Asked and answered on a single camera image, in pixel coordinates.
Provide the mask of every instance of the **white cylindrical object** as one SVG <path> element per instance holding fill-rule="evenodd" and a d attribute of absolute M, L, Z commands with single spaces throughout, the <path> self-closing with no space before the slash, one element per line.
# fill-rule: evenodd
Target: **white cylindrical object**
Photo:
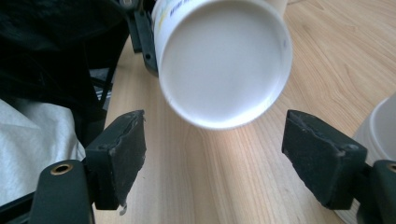
<path fill-rule="evenodd" d="M 366 162 L 396 161 L 396 92 L 379 103 L 361 124 L 354 137 L 368 150 Z M 350 210 L 336 211 L 348 224 L 356 224 L 359 203 L 355 200 Z"/>
<path fill-rule="evenodd" d="M 280 16 L 286 3 L 281 2 L 156 3 L 152 17 L 160 85 L 183 119 L 208 129 L 233 128 L 254 120 L 276 100 L 292 61 L 290 35 Z"/>

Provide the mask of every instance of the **white cup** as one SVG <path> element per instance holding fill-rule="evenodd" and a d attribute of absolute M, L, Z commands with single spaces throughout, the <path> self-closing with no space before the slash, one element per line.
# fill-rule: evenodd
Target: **white cup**
<path fill-rule="evenodd" d="M 374 108 L 353 139 L 367 148 L 369 165 L 380 160 L 396 161 L 396 92 Z M 336 213 L 345 223 L 356 224 L 359 206 L 355 200 L 350 210 Z"/>
<path fill-rule="evenodd" d="M 281 18 L 286 3 L 157 1 L 154 43 L 169 105 L 207 129 L 237 127 L 266 111 L 290 74 L 292 46 Z"/>

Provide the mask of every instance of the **table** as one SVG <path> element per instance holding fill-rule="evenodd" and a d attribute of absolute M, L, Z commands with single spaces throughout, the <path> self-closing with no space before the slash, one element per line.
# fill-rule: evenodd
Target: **table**
<path fill-rule="evenodd" d="M 207 131 L 181 119 L 128 40 L 106 123 L 145 109 L 147 157 L 128 211 L 95 211 L 97 223 L 342 223 L 323 208 L 281 153 L 288 109 L 352 136 L 396 91 L 396 2 L 293 0 L 285 21 L 294 45 L 290 80 L 246 126 Z"/>

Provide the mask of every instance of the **cup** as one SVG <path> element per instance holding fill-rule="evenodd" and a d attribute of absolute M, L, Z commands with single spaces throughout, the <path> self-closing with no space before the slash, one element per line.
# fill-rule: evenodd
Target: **cup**
<path fill-rule="evenodd" d="M 264 113 L 289 78 L 285 0 L 159 0 L 152 11 L 159 80 L 186 121 L 230 129 Z"/>
<path fill-rule="evenodd" d="M 373 165 L 379 160 L 396 161 L 396 92 L 374 108 L 353 139 L 367 148 L 367 164 Z M 359 206 L 355 200 L 350 210 L 336 213 L 345 223 L 355 224 L 358 223 Z"/>

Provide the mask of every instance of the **light brown tabletop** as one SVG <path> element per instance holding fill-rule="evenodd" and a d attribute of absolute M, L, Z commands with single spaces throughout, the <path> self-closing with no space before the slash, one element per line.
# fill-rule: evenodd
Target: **light brown tabletop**
<path fill-rule="evenodd" d="M 181 119 L 158 78 L 128 40 L 107 116 L 146 111 L 146 162 L 128 211 L 95 211 L 97 223 L 341 223 L 323 208 L 281 153 L 288 109 L 313 114 L 352 136 L 396 91 L 396 2 L 291 1 L 285 21 L 294 59 L 290 80 L 262 116 L 230 131 Z"/>

